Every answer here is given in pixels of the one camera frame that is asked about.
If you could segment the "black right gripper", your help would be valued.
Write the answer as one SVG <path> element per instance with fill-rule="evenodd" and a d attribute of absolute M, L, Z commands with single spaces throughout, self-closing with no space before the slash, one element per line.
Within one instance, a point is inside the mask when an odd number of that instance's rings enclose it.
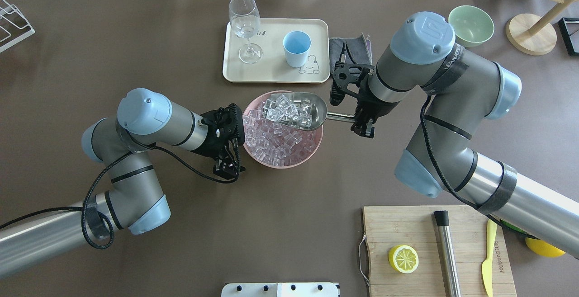
<path fill-rule="evenodd" d="M 350 130 L 361 137 L 374 138 L 374 124 L 379 113 L 383 112 L 385 102 L 370 90 L 370 80 L 375 75 L 375 67 L 368 64 L 345 63 L 347 44 L 344 43 L 340 61 L 335 63 L 331 74 L 332 89 L 330 104 L 338 106 L 346 95 L 356 99 L 354 123 Z"/>

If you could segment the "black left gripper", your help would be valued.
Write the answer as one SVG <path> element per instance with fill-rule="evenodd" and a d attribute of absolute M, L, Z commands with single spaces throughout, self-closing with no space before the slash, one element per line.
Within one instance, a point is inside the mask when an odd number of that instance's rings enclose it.
<path fill-rule="evenodd" d="M 225 108 L 211 110 L 201 114 L 199 124 L 208 126 L 207 136 L 203 143 L 193 153 L 210 157 L 215 160 L 213 174 L 232 175 L 246 171 L 244 166 L 238 165 L 233 159 L 229 143 L 233 144 L 234 151 L 239 151 L 245 141 L 242 110 L 236 104 L 229 104 Z"/>

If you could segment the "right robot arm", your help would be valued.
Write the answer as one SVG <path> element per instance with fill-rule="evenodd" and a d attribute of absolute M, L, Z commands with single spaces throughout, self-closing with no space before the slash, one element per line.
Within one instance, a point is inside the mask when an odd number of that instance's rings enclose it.
<path fill-rule="evenodd" d="M 522 84 L 500 64 L 457 44 L 442 15 L 410 15 L 375 66 L 349 63 L 341 54 L 331 78 L 331 105 L 345 95 L 356 98 L 351 130 L 368 138 L 378 118 L 420 87 L 427 100 L 397 163 L 397 179 L 431 198 L 446 190 L 492 221 L 578 256 L 577 202 L 470 149 L 482 120 L 503 117 Z"/>

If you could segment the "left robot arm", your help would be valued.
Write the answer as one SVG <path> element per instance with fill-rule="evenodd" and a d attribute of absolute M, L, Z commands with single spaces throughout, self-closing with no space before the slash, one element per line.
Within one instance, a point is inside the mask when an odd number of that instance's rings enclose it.
<path fill-rule="evenodd" d="M 236 104 L 194 113 L 165 95 L 145 88 L 126 94 L 113 118 L 102 118 L 81 137 L 84 153 L 104 164 L 80 202 L 52 207 L 1 225 L 1 277 L 64 254 L 82 244 L 103 250 L 114 234 L 128 228 L 141 235 L 171 217 L 149 151 L 175 153 L 167 144 L 212 159 L 213 176 L 202 178 L 230 184 L 244 167 L 242 110 Z"/>

